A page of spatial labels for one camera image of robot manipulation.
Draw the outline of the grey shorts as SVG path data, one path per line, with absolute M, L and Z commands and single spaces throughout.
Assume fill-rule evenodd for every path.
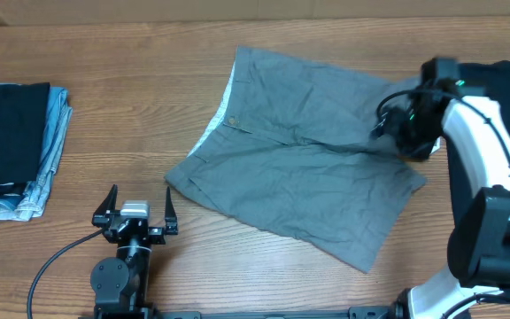
M 201 206 L 368 272 L 425 183 L 390 137 L 370 137 L 375 109 L 417 82 L 239 47 L 221 116 L 166 181 Z

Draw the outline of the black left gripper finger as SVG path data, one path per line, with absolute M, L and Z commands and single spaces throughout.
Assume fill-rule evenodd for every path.
M 103 202 L 99 205 L 96 211 L 93 213 L 94 217 L 104 216 L 108 211 L 112 211 L 116 207 L 118 194 L 118 185 L 114 184 L 109 190 L 107 196 L 103 200 Z
M 177 223 L 177 216 L 174 210 L 174 204 L 171 197 L 171 189 L 169 187 L 166 188 L 165 222 L 166 224 Z

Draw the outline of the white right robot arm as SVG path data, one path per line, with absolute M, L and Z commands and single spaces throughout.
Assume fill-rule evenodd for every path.
M 477 304 L 510 305 L 510 61 L 433 58 L 404 96 L 407 106 L 379 103 L 372 137 L 392 137 L 414 160 L 446 141 L 454 228 L 444 269 L 402 291 L 387 316 L 465 318 Z

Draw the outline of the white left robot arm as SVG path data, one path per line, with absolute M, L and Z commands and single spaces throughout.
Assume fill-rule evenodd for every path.
M 92 269 L 90 285 L 95 293 L 95 318 L 159 318 L 157 308 L 147 301 L 151 248 L 163 245 L 167 236 L 178 234 L 178 221 L 166 192 L 165 224 L 150 225 L 150 205 L 144 200 L 128 200 L 116 207 L 118 187 L 113 185 L 92 216 L 92 224 L 116 255 L 98 262 Z

